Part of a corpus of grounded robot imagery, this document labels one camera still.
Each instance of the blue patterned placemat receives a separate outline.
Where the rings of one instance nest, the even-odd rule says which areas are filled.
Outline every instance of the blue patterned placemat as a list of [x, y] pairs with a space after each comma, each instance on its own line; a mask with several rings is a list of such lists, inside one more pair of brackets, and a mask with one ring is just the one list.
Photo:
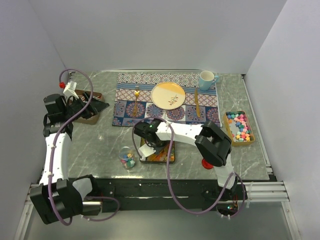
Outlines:
[[[195, 88], [198, 88], [199, 74], [128, 74], [119, 73], [116, 97], [113, 110], [113, 126], [132, 126], [138, 119], [160, 117], [171, 122], [183, 124], [201, 124], [208, 120], [221, 127], [216, 85], [212, 84], [208, 91], [198, 90], [200, 117], [196, 113]], [[163, 110], [152, 103], [151, 90], [158, 83], [173, 82], [185, 91], [184, 104], [173, 110]], [[135, 87], [139, 86], [136, 116]]]

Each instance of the branch design on plate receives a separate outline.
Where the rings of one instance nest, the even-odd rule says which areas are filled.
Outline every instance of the branch design on plate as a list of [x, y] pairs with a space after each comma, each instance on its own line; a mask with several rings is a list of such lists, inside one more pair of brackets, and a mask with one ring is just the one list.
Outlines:
[[178, 98], [177, 95], [171, 97], [171, 100], [168, 101], [170, 103], [170, 106], [173, 105], [174, 103], [178, 102]]

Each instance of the mug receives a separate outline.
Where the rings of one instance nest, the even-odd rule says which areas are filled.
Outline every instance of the mug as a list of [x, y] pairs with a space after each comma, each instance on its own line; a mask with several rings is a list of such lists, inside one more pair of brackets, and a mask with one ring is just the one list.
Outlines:
[[202, 71], [199, 77], [199, 89], [202, 91], [207, 91], [214, 81], [218, 80], [218, 76], [215, 76], [210, 71]]

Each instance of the gray marble surface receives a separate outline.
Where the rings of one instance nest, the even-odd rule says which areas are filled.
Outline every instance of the gray marble surface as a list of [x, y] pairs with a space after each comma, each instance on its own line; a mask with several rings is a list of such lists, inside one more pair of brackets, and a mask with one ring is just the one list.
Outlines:
[[[133, 148], [132, 127], [112, 126], [118, 73], [88, 73], [92, 79], [94, 91], [102, 93], [110, 107], [101, 113], [96, 125], [74, 123], [68, 156], [69, 177], [77, 178], [92, 174], [96, 178], [165, 179], [167, 177], [165, 165], [141, 164], [136, 157], [136, 166], [127, 170], [122, 167], [118, 159], [121, 147]], [[268, 180], [266, 161], [242, 77], [240, 74], [220, 74], [219, 76], [217, 92], [221, 116], [227, 111], [245, 111], [253, 134], [256, 136], [256, 142], [253, 144], [232, 148], [231, 162], [234, 171], [244, 180]], [[77, 89], [90, 89], [82, 75], [76, 73], [72, 79], [77, 82]], [[135, 141], [137, 145], [140, 144], [138, 136], [135, 136]], [[213, 169], [207, 170], [202, 166], [202, 156], [195, 146], [179, 142], [175, 146], [176, 160], [170, 165], [172, 179], [217, 179]]]

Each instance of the fork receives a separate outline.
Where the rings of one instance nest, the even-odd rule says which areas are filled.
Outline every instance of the fork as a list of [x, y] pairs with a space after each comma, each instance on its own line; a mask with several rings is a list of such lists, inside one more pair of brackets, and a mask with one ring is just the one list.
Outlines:
[[135, 91], [134, 91], [134, 96], [135, 96], [135, 104], [134, 104], [134, 109], [133, 109], [133, 113], [132, 115], [135, 117], [138, 113], [138, 108], [137, 108], [137, 101], [138, 101], [138, 97], [140, 95], [140, 91], [139, 91], [139, 86], [135, 86]]

